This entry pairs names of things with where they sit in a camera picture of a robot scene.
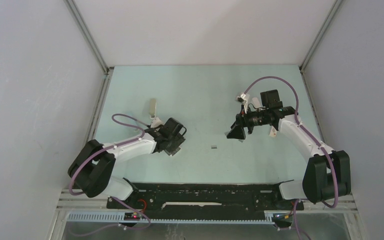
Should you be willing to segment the beige stapler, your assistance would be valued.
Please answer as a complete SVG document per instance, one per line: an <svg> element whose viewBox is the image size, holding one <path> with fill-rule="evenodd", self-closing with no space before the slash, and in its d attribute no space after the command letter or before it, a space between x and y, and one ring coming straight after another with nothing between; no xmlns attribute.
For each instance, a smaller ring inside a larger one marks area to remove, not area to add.
<svg viewBox="0 0 384 240"><path fill-rule="evenodd" d="M149 101L148 114L151 119L154 119L157 115L157 100L155 98L151 98Z"/></svg>

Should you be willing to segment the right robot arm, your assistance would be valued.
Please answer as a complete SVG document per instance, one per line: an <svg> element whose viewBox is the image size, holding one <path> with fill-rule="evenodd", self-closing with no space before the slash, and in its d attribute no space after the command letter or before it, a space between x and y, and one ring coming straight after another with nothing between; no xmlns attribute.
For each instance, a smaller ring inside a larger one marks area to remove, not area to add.
<svg viewBox="0 0 384 240"><path fill-rule="evenodd" d="M296 110L283 105L277 90L260 93L257 105L249 97L241 93L235 98L241 109L226 137L243 141L254 127L270 125L289 139L306 162L301 180L282 182L279 190L271 194L275 208L284 209L295 199L316 204L351 194L350 157L344 150L335 150L312 135Z"/></svg>

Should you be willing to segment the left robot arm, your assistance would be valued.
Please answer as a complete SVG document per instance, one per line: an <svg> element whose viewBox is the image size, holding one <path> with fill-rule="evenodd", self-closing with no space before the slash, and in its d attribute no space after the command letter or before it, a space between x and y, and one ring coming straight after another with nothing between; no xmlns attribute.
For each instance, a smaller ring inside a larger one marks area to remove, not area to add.
<svg viewBox="0 0 384 240"><path fill-rule="evenodd" d="M114 169L139 156L161 152L175 155L186 140L187 128L173 117L166 122L155 117L149 124L140 120L123 123L116 117L117 113L111 117L115 123L138 130L138 135L110 143L89 140L68 168L68 190L73 196L88 198L104 194L117 198L125 208L133 208L138 202L137 189L125 177L115 176Z"/></svg>

